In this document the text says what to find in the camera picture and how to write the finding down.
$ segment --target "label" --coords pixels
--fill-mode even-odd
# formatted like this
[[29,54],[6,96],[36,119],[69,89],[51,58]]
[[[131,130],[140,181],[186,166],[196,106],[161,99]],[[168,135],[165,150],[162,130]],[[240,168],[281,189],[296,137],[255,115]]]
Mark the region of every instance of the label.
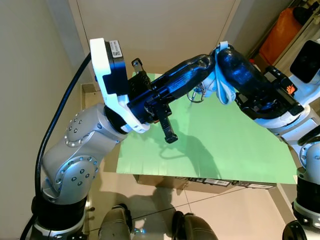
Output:
[[216,180],[211,178],[206,178],[203,182],[206,184],[214,184],[214,185],[225,186],[225,187],[230,184],[230,182],[228,181]]
[[121,58],[123,56],[120,49],[119,42],[117,40],[109,41],[109,45],[111,48],[111,53],[113,58]]
[[253,188],[253,189],[271,189],[274,186],[270,186],[270,185],[261,185],[261,184],[249,184],[248,188]]

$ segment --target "green board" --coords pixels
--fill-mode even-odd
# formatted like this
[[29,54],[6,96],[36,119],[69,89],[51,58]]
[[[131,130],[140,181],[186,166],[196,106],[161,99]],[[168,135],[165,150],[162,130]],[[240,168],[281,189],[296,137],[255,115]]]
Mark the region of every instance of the green board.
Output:
[[182,97],[170,108],[178,141],[166,143],[159,123],[143,134],[131,132],[121,143],[117,173],[295,183],[287,145],[235,102],[222,105],[214,93],[198,104]]

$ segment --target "cardboard box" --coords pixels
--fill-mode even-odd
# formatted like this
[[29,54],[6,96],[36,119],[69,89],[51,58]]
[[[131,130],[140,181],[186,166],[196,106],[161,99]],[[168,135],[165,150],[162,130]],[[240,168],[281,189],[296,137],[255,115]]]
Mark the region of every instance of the cardboard box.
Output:
[[276,183],[222,180],[195,177],[174,177],[156,175],[134,175],[136,182],[142,185],[164,187],[177,190],[189,190],[204,193],[221,194],[235,186],[253,189],[271,189]]

